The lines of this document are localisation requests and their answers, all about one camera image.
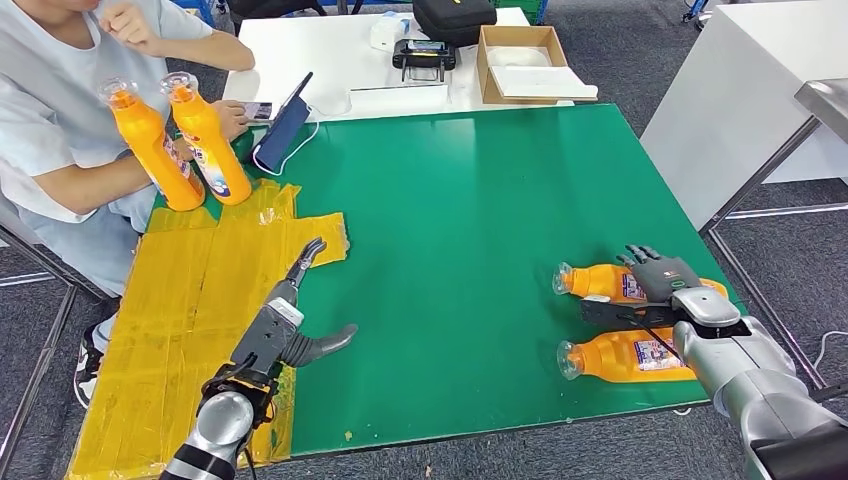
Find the person's right hand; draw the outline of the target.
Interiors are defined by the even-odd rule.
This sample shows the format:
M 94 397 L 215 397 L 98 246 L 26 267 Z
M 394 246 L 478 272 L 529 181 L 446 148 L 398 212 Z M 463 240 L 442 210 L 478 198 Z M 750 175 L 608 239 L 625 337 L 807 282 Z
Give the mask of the person's right hand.
M 218 100 L 211 106 L 220 120 L 221 133 L 228 141 L 235 140 L 248 130 L 249 120 L 242 102 Z

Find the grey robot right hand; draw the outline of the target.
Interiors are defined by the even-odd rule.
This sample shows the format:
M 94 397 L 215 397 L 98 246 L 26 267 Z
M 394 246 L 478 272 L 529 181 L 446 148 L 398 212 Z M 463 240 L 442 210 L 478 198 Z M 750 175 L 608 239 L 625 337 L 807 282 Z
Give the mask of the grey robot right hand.
M 625 248 L 629 254 L 619 254 L 616 259 L 630 270 L 649 303 L 664 303 L 677 290 L 702 286 L 680 257 L 664 256 L 646 245 L 628 244 Z

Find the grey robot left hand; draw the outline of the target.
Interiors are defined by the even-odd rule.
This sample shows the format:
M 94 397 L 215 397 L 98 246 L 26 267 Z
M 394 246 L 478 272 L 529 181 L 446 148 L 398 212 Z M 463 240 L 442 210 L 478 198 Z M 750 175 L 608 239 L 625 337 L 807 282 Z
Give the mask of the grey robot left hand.
M 306 366 L 347 347 L 358 330 L 357 325 L 349 324 L 335 334 L 320 338 L 308 337 L 300 332 L 304 314 L 297 307 L 299 289 L 306 272 L 326 247 L 327 243 L 321 237 L 309 241 L 286 276 L 266 298 L 265 305 L 283 318 L 284 343 L 278 359 L 292 368 Z

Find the person's left hand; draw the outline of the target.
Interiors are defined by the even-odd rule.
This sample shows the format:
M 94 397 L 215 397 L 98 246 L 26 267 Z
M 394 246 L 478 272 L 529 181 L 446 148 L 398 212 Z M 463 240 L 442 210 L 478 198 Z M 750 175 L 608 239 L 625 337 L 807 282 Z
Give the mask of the person's left hand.
M 153 32 L 139 7 L 120 2 L 106 7 L 100 27 L 124 46 L 152 57 L 165 56 L 164 40 Z

